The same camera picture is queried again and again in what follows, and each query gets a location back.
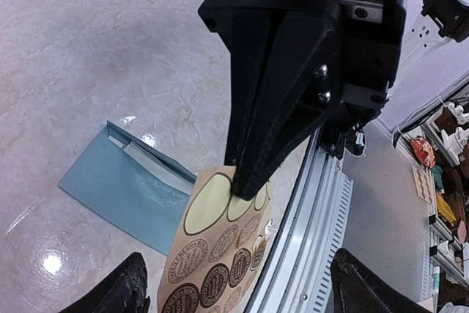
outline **table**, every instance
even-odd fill
[[[132,251],[156,312],[165,257],[57,183],[107,119],[193,172],[222,163],[229,54],[202,1],[0,1],[0,312],[57,312]],[[275,175],[274,229],[303,153]]]

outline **metal bolt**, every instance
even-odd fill
[[[329,91],[319,93],[317,96],[319,97],[320,101],[323,102],[323,103],[329,103],[329,101],[330,101],[330,92]]]
[[[316,77],[324,78],[328,75],[328,66],[323,64],[314,73]]]

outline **brown circle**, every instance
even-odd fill
[[[228,284],[228,267],[225,264],[214,265],[205,276],[200,289],[200,305],[204,308],[213,306],[225,292]]]
[[[225,307],[223,310],[224,313],[228,313],[236,307],[237,303],[241,299],[241,292],[241,287],[237,287],[236,290],[232,292],[232,294],[229,296],[228,300],[225,303]]]
[[[246,248],[240,249],[233,258],[232,268],[229,271],[229,286],[236,287],[248,272],[251,264],[251,252]]]
[[[249,279],[248,279],[248,281],[246,282],[246,285],[244,286],[243,295],[245,295],[246,292],[249,290],[249,287],[252,285],[252,282],[253,282],[254,279],[256,278],[256,275],[257,275],[257,272],[256,272],[256,273],[253,273],[253,274],[251,274],[251,276],[249,276]]]
[[[208,261],[210,263],[216,262],[229,250],[233,242],[237,237],[238,227],[237,225],[231,225],[228,229],[221,234],[220,238],[217,240],[215,245],[208,256]]]
[[[168,280],[172,284],[186,279],[204,261],[208,245],[204,240],[195,240],[182,249],[169,267]]]
[[[264,258],[265,248],[267,247],[267,241],[263,241],[262,245],[255,251],[252,255],[252,269],[256,269],[261,264],[262,259]]]
[[[238,240],[238,245],[242,246],[246,242],[248,242],[249,238],[257,231],[259,227],[259,223],[261,222],[261,215],[256,214],[251,219],[249,219],[248,223],[243,227],[240,233],[240,239]]]
[[[168,297],[161,313],[195,313],[199,305],[199,291],[194,284],[179,286]]]

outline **red object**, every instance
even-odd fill
[[[435,166],[436,158],[432,145],[423,137],[417,137],[410,140],[410,145],[417,159],[427,168]]]

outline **yellow object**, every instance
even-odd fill
[[[445,202],[445,199],[440,194],[437,194],[437,208],[439,214],[449,221],[451,225],[456,221],[456,216],[454,216],[451,207]]]

